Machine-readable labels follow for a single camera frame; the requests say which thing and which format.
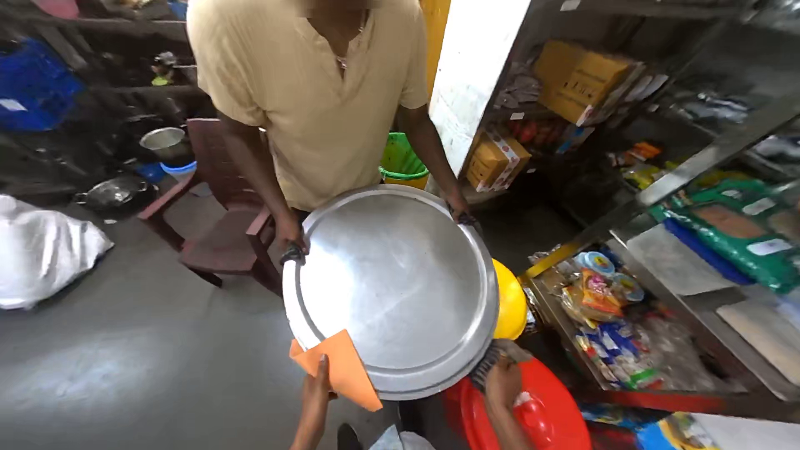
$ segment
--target green plastic bucket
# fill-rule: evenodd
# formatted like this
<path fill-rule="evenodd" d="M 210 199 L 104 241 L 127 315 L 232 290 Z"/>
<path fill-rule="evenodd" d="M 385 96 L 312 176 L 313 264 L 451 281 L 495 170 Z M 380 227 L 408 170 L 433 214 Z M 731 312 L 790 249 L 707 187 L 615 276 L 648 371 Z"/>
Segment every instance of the green plastic bucket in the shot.
<path fill-rule="evenodd" d="M 383 181 L 389 184 L 425 189 L 428 182 L 428 168 L 417 158 L 406 133 L 389 133 L 378 169 Z"/>

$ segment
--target gray floor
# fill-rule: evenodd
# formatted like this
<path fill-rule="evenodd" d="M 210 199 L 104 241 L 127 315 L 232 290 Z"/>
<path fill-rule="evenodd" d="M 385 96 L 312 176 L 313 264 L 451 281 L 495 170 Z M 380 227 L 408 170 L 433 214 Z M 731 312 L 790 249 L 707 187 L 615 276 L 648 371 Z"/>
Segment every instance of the gray floor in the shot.
<path fill-rule="evenodd" d="M 484 221 L 512 270 L 573 232 L 547 208 L 525 211 Z M 221 213 L 188 196 L 168 219 L 190 235 Z M 508 247 L 522 222 L 550 232 Z M 117 245 L 88 276 L 33 311 L 0 311 L 0 448 L 288 448 L 304 373 L 281 300 L 247 278 L 212 287 L 136 220 L 104 229 Z M 434 445 L 463 448 L 437 399 L 424 404 Z M 336 400 L 320 448 L 335 448 L 341 422 L 371 443 L 395 420 L 393 404 Z"/>

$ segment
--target yellow box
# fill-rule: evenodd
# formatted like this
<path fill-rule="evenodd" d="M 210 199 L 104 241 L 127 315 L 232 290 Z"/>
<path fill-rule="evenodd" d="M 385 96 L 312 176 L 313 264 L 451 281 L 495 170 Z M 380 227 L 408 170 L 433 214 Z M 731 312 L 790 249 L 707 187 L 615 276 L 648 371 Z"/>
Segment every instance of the yellow box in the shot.
<path fill-rule="evenodd" d="M 539 103 L 579 126 L 606 119 L 643 71 L 632 59 L 552 40 L 534 64 Z"/>
<path fill-rule="evenodd" d="M 506 151 L 497 142 L 505 143 Z M 485 131 L 467 165 L 466 179 L 476 191 L 502 191 L 514 181 L 528 159 L 530 153 L 506 131 Z M 504 174 L 510 164 L 513 166 Z"/>

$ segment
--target yellow pillar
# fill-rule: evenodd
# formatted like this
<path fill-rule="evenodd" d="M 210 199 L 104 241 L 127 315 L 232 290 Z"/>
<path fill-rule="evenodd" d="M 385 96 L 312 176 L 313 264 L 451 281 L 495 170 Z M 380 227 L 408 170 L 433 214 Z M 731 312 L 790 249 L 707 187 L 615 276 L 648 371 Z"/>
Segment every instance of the yellow pillar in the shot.
<path fill-rule="evenodd" d="M 450 0 L 419 0 L 428 34 L 428 99 L 434 93 L 436 67 L 439 54 L 442 53 L 442 40 L 445 38 L 447 14 L 450 12 Z"/>

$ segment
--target wooden chair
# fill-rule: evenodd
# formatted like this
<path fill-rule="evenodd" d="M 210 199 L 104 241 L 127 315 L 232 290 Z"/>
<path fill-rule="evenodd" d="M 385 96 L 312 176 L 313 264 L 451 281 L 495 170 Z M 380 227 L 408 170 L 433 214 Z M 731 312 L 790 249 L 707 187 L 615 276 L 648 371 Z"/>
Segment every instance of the wooden chair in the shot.
<path fill-rule="evenodd" d="M 197 170 L 138 217 L 180 253 L 183 265 L 214 286 L 222 286 L 222 280 L 214 274 L 250 275 L 282 296 L 281 276 L 266 252 L 275 238 L 270 211 L 228 156 L 220 122 L 189 119 L 186 125 Z M 184 239 L 164 220 L 164 211 L 201 182 L 208 183 L 227 212 L 205 234 Z"/>

